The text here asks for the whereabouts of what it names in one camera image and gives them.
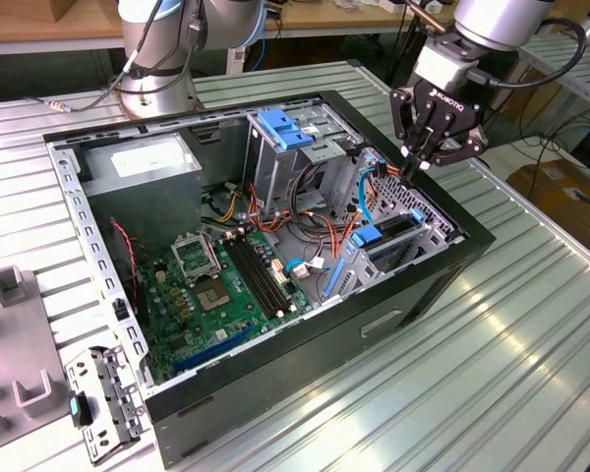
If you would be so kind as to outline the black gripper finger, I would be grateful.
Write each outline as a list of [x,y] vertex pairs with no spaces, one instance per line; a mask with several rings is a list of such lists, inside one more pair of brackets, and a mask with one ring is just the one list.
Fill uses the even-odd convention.
[[[431,134],[416,152],[418,168],[443,167],[482,154],[489,143],[481,126],[483,118],[482,108],[464,112],[434,111],[426,121],[426,128],[431,129]],[[442,149],[442,142],[458,136],[463,138],[458,148]]]
[[401,140],[401,176],[409,183],[435,149],[431,120],[436,111],[432,87],[396,88],[390,95],[394,134]]

